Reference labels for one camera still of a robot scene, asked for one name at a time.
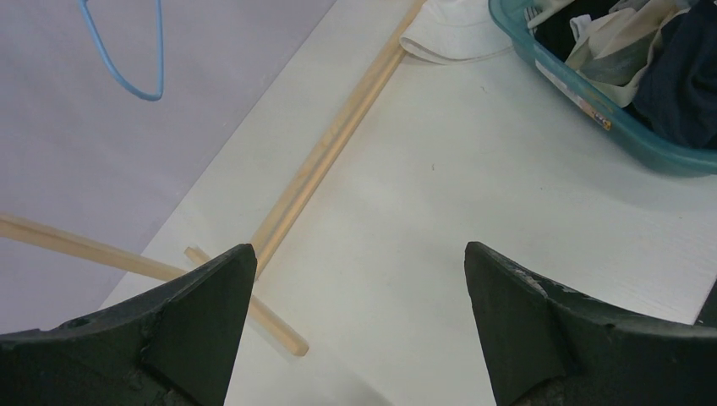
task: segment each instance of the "teal plastic basket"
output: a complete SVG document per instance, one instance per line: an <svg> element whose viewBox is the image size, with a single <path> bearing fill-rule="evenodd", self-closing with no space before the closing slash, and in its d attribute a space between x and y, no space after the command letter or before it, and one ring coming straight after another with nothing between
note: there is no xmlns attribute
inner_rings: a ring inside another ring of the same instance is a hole
<svg viewBox="0 0 717 406"><path fill-rule="evenodd" d="M568 68L529 33L523 10L532 0L489 0L490 16L516 53L600 125L627 153L650 169L674 176L717 173L717 151L695 150L662 139Z"/></svg>

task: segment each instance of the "label on basket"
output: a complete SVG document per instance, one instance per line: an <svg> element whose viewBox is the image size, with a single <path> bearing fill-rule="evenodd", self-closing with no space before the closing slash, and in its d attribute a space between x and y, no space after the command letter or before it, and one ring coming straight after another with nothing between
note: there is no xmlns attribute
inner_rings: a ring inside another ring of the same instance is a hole
<svg viewBox="0 0 717 406"><path fill-rule="evenodd" d="M595 120L602 128L606 130L610 130L612 128L612 122L608 120L605 116L600 114L597 110L595 110L590 103L585 101L582 97L578 96L577 93L574 91L571 91L569 87L560 79L558 79L557 76L555 76L552 72L550 72L545 66L543 66L542 63L538 62L538 59L535 59L535 67L538 68L540 73L542 73L550 82L553 83L560 91L563 92L565 96L567 96L570 100L572 100L573 103L575 103L578 107L580 107L580 110L583 110L585 114L588 114L593 120Z"/></svg>

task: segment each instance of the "wooden rod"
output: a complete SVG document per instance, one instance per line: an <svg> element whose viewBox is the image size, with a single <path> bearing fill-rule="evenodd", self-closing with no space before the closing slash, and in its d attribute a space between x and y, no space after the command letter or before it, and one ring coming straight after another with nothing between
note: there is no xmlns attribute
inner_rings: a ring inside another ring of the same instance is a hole
<svg viewBox="0 0 717 406"><path fill-rule="evenodd" d="M189 247L184 250L184 254L197 266L201 266L211 259L199 248ZM254 295L251 296L249 302L249 316L264 327L291 354L302 357L309 351L309 344L306 343L306 340Z"/></svg>
<svg viewBox="0 0 717 406"><path fill-rule="evenodd" d="M98 243L93 239L4 213L0 213L0 237L113 266L123 271L139 273L146 277L154 277L161 281L170 281L187 273L175 266Z"/></svg>
<svg viewBox="0 0 717 406"><path fill-rule="evenodd" d="M306 157L301 168L256 230L251 244L256 250L256 277L286 237L319 183L328 173L349 138L361 123L406 52L399 45L401 34L413 22L425 0L416 0L388 42L353 89L329 129Z"/></svg>

